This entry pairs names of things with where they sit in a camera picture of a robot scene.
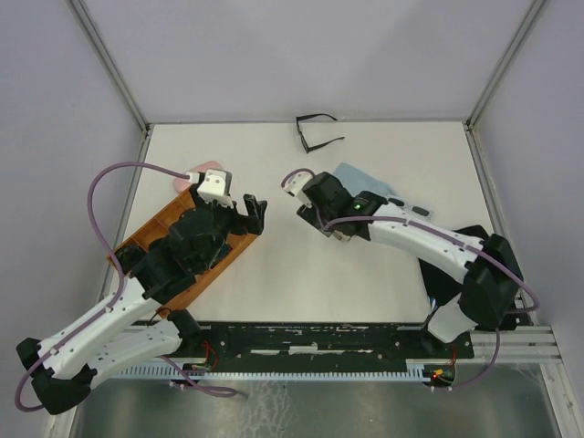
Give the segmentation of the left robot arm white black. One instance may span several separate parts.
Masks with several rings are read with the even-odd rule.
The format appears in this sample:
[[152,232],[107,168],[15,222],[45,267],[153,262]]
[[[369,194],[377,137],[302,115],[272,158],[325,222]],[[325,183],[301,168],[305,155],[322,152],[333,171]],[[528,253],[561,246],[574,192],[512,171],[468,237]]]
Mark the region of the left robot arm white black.
[[61,414],[136,363],[206,347],[187,308],[265,228],[267,203],[243,200],[240,214],[226,196],[184,190],[114,251],[121,291],[55,335],[17,345],[41,409]]

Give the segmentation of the light blue cleaning cloth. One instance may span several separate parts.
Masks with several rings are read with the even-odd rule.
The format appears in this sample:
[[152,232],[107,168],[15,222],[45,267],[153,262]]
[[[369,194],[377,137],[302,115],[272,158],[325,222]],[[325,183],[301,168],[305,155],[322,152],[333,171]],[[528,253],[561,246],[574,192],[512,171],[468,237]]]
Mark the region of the light blue cleaning cloth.
[[383,198],[397,195],[388,183],[376,179],[346,162],[340,163],[332,174],[353,197],[361,192],[370,192]]

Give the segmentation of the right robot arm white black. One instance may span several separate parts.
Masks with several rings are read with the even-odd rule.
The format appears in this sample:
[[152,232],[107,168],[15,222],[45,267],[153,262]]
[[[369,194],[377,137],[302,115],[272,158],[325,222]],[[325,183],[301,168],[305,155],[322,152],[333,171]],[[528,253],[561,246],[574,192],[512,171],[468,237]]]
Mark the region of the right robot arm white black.
[[416,257],[436,308],[418,336],[422,352],[439,357],[459,335],[499,329],[523,281],[510,243],[482,227],[448,230],[430,224],[401,198],[355,192],[337,176],[297,171],[282,183],[301,203],[304,221],[325,236],[388,245]]

